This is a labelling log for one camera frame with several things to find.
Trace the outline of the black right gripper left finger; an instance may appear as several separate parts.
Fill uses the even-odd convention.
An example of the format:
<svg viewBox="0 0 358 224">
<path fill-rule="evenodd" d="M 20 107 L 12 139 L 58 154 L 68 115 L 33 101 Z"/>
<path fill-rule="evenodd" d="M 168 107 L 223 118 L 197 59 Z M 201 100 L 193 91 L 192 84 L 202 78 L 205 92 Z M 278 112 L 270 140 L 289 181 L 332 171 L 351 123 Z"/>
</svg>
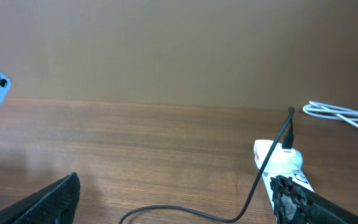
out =
<svg viewBox="0 0 358 224">
<path fill-rule="evenodd" d="M 72 224 L 80 199 L 77 173 L 0 210 L 0 224 Z"/>
</svg>

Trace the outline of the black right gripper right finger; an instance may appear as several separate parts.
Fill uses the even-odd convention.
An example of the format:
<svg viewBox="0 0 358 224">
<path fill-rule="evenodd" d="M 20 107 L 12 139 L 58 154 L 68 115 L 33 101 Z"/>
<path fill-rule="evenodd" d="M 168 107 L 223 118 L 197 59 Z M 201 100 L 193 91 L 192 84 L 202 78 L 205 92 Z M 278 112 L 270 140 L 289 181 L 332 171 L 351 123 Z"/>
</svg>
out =
<svg viewBox="0 0 358 224">
<path fill-rule="evenodd" d="M 358 216 L 278 175 L 270 179 L 273 213 L 278 224 L 358 224 Z"/>
</svg>

